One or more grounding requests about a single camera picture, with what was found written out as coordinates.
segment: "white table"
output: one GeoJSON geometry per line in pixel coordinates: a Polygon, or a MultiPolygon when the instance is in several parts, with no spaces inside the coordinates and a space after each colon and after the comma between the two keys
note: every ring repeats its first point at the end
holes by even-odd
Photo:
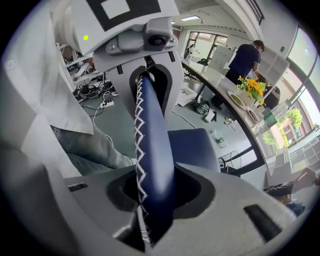
{"type": "Polygon", "coordinates": [[[235,170],[235,174],[242,175],[265,164],[268,168],[266,156],[264,155],[262,146],[251,131],[251,127],[255,124],[255,122],[250,117],[248,111],[238,106],[228,95],[228,91],[234,92],[237,90],[236,85],[224,75],[222,75],[215,69],[210,68],[209,66],[204,66],[192,61],[182,60],[181,62],[182,66],[187,71],[189,71],[192,76],[196,77],[203,83],[203,86],[198,95],[202,93],[205,87],[208,87],[215,95],[220,96],[223,103],[227,106],[229,111],[234,115],[234,117],[240,124],[251,144],[251,147],[244,150],[242,153],[240,153],[240,155],[244,155],[247,152],[253,150],[256,155],[256,160],[235,170]]]}

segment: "plate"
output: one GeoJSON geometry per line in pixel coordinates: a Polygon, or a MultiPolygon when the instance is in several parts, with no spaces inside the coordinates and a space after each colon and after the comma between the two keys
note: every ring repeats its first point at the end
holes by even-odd
{"type": "Polygon", "coordinates": [[[239,98],[238,95],[234,94],[234,93],[233,93],[232,91],[230,91],[230,90],[228,90],[228,94],[229,94],[230,98],[231,98],[240,108],[242,108],[243,110],[247,110],[246,104],[242,101],[242,99],[239,98]],[[236,102],[236,100],[235,100],[234,98],[232,98],[231,95],[236,96],[236,97],[239,99],[239,101],[241,102],[242,105],[240,105],[238,102],[236,102]]]}
{"type": "Polygon", "coordinates": [[[247,110],[248,110],[248,114],[249,116],[251,117],[251,119],[255,122],[255,123],[258,123],[259,122],[259,117],[257,116],[257,114],[250,108],[250,107],[247,107],[247,110]],[[257,121],[253,118],[253,116],[250,114],[250,111],[253,112],[253,114],[255,115],[255,118],[257,119],[257,121]]]}

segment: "water bottle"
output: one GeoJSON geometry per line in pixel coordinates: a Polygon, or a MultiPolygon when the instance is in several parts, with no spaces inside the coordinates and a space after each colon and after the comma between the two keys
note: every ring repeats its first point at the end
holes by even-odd
{"type": "Polygon", "coordinates": [[[277,105],[263,119],[251,128],[254,135],[258,136],[268,131],[272,126],[283,119],[290,106],[290,101],[287,99],[284,103],[277,105]]]}

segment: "gray floor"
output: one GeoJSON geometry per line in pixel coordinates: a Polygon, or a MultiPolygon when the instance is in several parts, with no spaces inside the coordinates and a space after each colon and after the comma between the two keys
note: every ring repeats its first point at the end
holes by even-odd
{"type": "MultiPolygon", "coordinates": [[[[204,91],[203,98],[210,98],[211,92],[204,91]]],[[[85,106],[90,108],[97,108],[102,101],[102,98],[90,99],[85,102],[85,106]]],[[[135,157],[135,144],[134,144],[134,121],[129,115],[124,104],[119,97],[113,98],[114,105],[104,108],[103,113],[95,117],[95,124],[105,134],[110,136],[113,140],[114,147],[121,153],[134,158],[135,157]]],[[[95,111],[84,108],[89,115],[94,115],[95,111]]],[[[222,111],[217,112],[217,122],[207,123],[204,121],[204,116],[195,113],[192,107],[189,105],[181,107],[176,105],[173,109],[178,114],[184,116],[189,122],[191,122],[197,128],[204,128],[209,133],[216,129],[227,141],[228,146],[220,148],[218,144],[212,139],[212,145],[217,153],[218,157],[222,157],[231,153],[232,151],[241,152],[250,147],[250,143],[247,136],[239,126],[236,125],[238,133],[236,133],[231,127],[224,124],[225,116],[230,116],[228,109],[224,106],[222,111]]],[[[167,119],[167,129],[182,130],[193,129],[193,127],[187,123],[183,118],[177,116],[173,112],[167,119]]],[[[255,158],[253,152],[248,153],[242,157],[242,165],[252,162],[255,158]]]]}

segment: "window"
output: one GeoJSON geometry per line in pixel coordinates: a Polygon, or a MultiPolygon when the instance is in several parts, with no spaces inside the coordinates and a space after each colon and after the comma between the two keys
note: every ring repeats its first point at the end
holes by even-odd
{"type": "Polygon", "coordinates": [[[288,143],[291,144],[303,139],[320,124],[320,57],[311,39],[301,28],[298,28],[287,60],[290,66],[282,82],[292,92],[291,109],[299,109],[302,115],[301,125],[291,130],[293,137],[291,133],[286,133],[288,143]]]}
{"type": "Polygon", "coordinates": [[[219,35],[216,39],[216,45],[226,46],[227,37],[219,35]]]}
{"type": "Polygon", "coordinates": [[[193,61],[211,60],[217,45],[225,46],[227,37],[211,33],[190,32],[185,50],[194,45],[193,61]]]}
{"type": "Polygon", "coordinates": [[[290,128],[290,125],[287,125],[286,127],[283,127],[284,133],[290,131],[290,129],[291,129],[291,128],[290,128]]]}
{"type": "Polygon", "coordinates": [[[317,50],[311,39],[301,28],[298,28],[296,38],[289,53],[291,59],[308,75],[317,57],[317,50]]]}
{"type": "Polygon", "coordinates": [[[190,36],[189,36],[189,39],[196,40],[197,39],[197,35],[198,35],[198,32],[191,32],[190,36]]]}
{"type": "Polygon", "coordinates": [[[214,44],[215,38],[216,35],[214,34],[199,33],[194,48],[194,57],[196,57],[197,61],[200,61],[201,59],[207,59],[212,45],[214,44]]]}
{"type": "Polygon", "coordinates": [[[314,69],[310,75],[310,80],[315,86],[317,92],[320,92],[320,59],[319,55],[316,58],[314,69]]]}

